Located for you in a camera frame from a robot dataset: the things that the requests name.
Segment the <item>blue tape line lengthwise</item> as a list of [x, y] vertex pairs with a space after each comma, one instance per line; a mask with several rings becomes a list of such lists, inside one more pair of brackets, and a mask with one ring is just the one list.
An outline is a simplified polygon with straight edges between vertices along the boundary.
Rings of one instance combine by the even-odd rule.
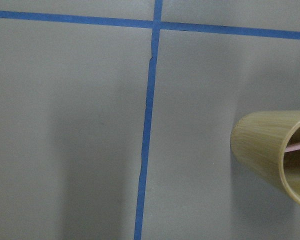
[[147, 78], [143, 133], [142, 133], [142, 146], [141, 146], [141, 165], [140, 165], [140, 172], [138, 178], [134, 234], [133, 234], [134, 240], [140, 240], [142, 238], [142, 231], [143, 231], [146, 184], [147, 184], [147, 174], [148, 174], [148, 160], [149, 160], [149, 149], [150, 149], [151, 128], [152, 128], [152, 115], [153, 115], [153, 104], [154, 104], [154, 94], [155, 94], [155, 85], [156, 85], [156, 70], [157, 70], [160, 31], [161, 31], [161, 22], [162, 22], [162, 8], [163, 8], [163, 1], [156, 0], [154, 2], [153, 21], [152, 21], [152, 30], [151, 30], [151, 43], [150, 43], [151, 58], [149, 60], [149, 65], [148, 65], [148, 78]]

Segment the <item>pink chopstick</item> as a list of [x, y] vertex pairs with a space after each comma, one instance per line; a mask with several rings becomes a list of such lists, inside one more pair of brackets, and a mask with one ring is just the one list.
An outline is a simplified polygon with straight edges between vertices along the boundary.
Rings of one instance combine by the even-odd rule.
[[293, 152], [293, 151], [298, 151], [300, 150], [300, 142], [294, 143], [294, 144], [290, 144], [285, 148], [285, 153], [288, 152]]

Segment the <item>yellow wooden cup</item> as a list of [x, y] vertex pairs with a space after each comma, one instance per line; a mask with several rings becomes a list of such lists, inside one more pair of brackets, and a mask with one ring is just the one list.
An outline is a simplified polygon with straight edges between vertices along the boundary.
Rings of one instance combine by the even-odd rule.
[[300, 110], [259, 111], [241, 118], [231, 132], [235, 158], [300, 204]]

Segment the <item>blue tape line crosswise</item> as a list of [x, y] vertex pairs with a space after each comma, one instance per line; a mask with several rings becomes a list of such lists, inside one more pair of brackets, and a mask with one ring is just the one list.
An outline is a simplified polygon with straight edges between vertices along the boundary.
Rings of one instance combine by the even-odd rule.
[[54, 13], [17, 12], [17, 11], [5, 11], [5, 10], [0, 10], [0, 19], [74, 23], [74, 24], [129, 27], [129, 28], [142, 28], [142, 29], [151, 29], [155, 26], [155, 24], [158, 24], [159, 29], [169, 30], [169, 31], [184, 31], [184, 32], [213, 33], [213, 34], [225, 34], [225, 35], [300, 40], [300, 31], [167, 22], [167, 21], [159, 21], [159, 20], [139, 20], [139, 19], [80, 16], [80, 15], [67, 15], [67, 14], [54, 14]]

